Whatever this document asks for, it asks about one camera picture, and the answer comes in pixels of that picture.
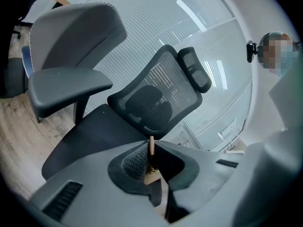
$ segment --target wooden floor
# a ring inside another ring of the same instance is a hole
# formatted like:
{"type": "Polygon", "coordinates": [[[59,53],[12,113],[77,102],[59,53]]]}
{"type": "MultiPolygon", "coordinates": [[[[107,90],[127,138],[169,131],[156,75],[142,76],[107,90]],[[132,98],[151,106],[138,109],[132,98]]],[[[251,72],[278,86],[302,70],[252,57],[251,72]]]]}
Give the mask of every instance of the wooden floor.
{"type": "MultiPolygon", "coordinates": [[[[29,29],[17,29],[22,37],[12,38],[10,58],[21,58],[22,46],[29,44],[29,29]]],[[[72,105],[37,123],[26,93],[0,99],[0,170],[12,190],[29,199],[45,183],[42,165],[72,127],[72,105]]],[[[162,204],[157,211],[163,215],[168,194],[163,179],[162,188],[162,204]]]]}

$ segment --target gray chair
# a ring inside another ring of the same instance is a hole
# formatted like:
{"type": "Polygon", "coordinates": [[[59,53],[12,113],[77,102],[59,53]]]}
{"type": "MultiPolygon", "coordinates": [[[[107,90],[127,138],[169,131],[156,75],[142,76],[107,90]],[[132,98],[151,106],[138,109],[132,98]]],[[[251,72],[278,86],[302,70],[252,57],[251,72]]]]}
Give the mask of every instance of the gray chair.
{"type": "Polygon", "coordinates": [[[93,69],[126,37],[111,4],[82,3],[52,9],[35,21],[30,45],[22,48],[25,73],[28,78],[34,71],[54,67],[93,69]]]}
{"type": "Polygon", "coordinates": [[[211,80],[194,48],[177,53],[164,45],[129,85],[108,97],[108,104],[82,119],[89,96],[111,86],[102,72],[89,69],[61,67],[31,75],[29,98],[38,117],[75,103],[78,119],[44,163],[45,179],[84,156],[150,136],[161,139],[201,105],[211,80]]]}

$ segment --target white wall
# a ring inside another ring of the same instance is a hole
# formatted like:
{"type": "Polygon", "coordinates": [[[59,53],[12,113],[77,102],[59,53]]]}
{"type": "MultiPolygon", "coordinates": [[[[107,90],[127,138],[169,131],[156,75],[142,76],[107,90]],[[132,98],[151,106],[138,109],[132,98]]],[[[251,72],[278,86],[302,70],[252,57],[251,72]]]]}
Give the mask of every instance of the white wall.
{"type": "MultiPolygon", "coordinates": [[[[231,7],[247,40],[259,43],[268,32],[282,31],[293,40],[299,37],[289,18],[275,0],[225,0],[231,7]]],[[[261,67],[257,58],[252,63],[253,93],[250,113],[240,138],[246,144],[264,140],[284,125],[268,92],[279,78],[261,67]]]]}

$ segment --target black seat cushion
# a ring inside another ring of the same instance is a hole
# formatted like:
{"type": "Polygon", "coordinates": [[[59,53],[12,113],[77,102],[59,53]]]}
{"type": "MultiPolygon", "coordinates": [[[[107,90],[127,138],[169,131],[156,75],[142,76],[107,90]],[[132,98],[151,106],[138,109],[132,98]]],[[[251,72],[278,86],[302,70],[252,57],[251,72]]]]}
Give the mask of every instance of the black seat cushion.
{"type": "Polygon", "coordinates": [[[84,156],[146,139],[111,107],[103,104],[59,142],[42,166],[42,176],[47,180],[84,156]]]}

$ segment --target office chair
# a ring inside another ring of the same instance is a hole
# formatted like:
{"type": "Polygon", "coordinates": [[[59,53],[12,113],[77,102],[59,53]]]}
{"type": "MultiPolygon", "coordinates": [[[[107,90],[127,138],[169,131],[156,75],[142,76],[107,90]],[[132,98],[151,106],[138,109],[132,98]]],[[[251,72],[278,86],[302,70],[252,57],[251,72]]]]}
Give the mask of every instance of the office chair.
{"type": "Polygon", "coordinates": [[[47,180],[84,156],[120,145],[165,136],[202,103],[211,80],[192,47],[177,53],[161,47],[124,89],[83,118],[90,95],[112,87],[100,71],[60,67],[29,78],[29,98],[37,117],[75,103],[76,126],[59,142],[42,167],[47,180]]]}
{"type": "Polygon", "coordinates": [[[126,37],[111,4],[71,4],[50,10],[35,21],[30,45],[22,48],[24,91],[34,71],[61,66],[93,69],[126,37]]]}

